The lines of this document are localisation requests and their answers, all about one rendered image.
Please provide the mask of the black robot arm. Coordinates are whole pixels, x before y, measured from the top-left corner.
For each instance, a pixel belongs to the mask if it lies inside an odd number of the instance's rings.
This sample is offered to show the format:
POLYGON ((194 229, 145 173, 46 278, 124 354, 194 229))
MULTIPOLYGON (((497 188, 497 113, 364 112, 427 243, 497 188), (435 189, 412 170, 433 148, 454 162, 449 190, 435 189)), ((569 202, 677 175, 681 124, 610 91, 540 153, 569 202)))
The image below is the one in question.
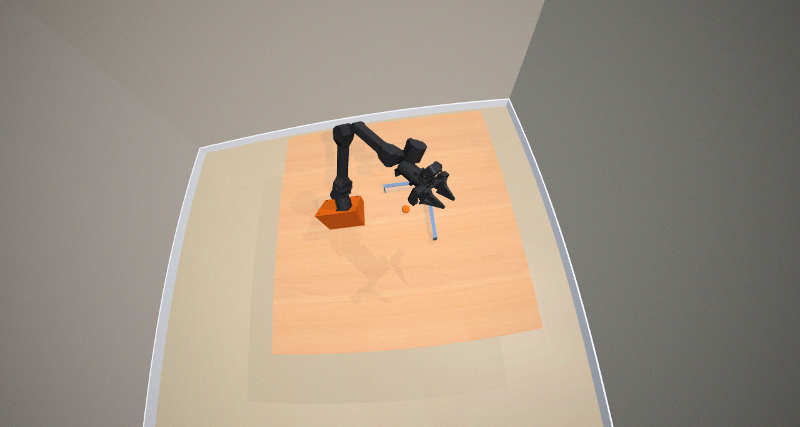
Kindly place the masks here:
MULTIPOLYGON (((351 194, 353 188, 353 181, 348 177, 348 164, 349 147, 351 147, 354 134, 357 134, 358 138, 361 138, 364 143, 374 149, 378 160, 381 160, 385 167, 389 168, 398 164, 397 168, 394 169, 395 177, 402 174, 404 178, 408 179, 411 172, 418 167, 416 164, 420 163, 426 148, 428 148, 426 143, 418 139, 408 138, 404 150, 402 150, 392 143, 385 142, 366 127, 362 121, 344 123, 334 127, 332 129, 332 140, 337 143, 337 177, 332 182, 331 199, 335 199, 336 211, 349 211, 352 207, 349 194, 351 194)), ((435 161, 434 164, 429 165, 421 173, 417 173, 418 179, 422 184, 426 184, 426 180, 434 176, 435 180, 436 175, 442 171, 442 168, 442 164, 438 164, 435 161)))

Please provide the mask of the clear corner walls with blue top edge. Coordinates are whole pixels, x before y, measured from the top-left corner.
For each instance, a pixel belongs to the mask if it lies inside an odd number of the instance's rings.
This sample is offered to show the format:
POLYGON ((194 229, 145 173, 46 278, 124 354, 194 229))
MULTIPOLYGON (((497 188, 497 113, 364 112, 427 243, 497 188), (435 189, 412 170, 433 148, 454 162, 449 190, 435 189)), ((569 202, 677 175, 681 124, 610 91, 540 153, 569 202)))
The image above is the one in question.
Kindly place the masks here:
MULTIPOLYGON (((412 186, 411 185, 405 185, 405 186, 396 186, 396 187, 384 188, 384 190, 385 190, 385 193, 394 193, 395 191, 404 191, 404 190, 413 189, 415 187, 416 186, 414 186, 414 185, 412 185, 412 186)), ((431 218, 431 213, 429 213, 429 218, 431 218)), ((432 224, 431 224, 431 230, 432 230, 432 224)), ((433 233, 433 230, 432 230, 432 233, 433 233)))

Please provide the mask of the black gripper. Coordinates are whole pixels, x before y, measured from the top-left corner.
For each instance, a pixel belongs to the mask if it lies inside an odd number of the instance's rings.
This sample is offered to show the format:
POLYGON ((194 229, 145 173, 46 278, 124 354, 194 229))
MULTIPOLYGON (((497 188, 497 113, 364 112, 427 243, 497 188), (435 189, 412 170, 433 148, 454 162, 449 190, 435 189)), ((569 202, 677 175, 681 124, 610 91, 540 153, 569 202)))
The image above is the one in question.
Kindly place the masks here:
POLYGON ((444 204, 433 194, 432 189, 433 188, 437 189, 436 192, 438 194, 441 194, 445 198, 454 201, 455 198, 451 190, 448 188, 449 174, 446 173, 445 171, 442 171, 441 173, 437 174, 435 180, 434 180, 435 176, 427 180, 424 179, 427 182, 426 184, 422 184, 422 182, 420 182, 420 180, 418 179, 417 173, 421 173, 424 169, 425 169, 424 167, 415 168, 407 179, 409 180, 409 185, 416 186, 415 188, 412 189, 411 194, 408 197, 409 204, 411 204, 412 206, 416 204, 425 204, 444 209, 445 208, 444 204), (418 200, 420 200, 420 202, 418 202, 418 200))

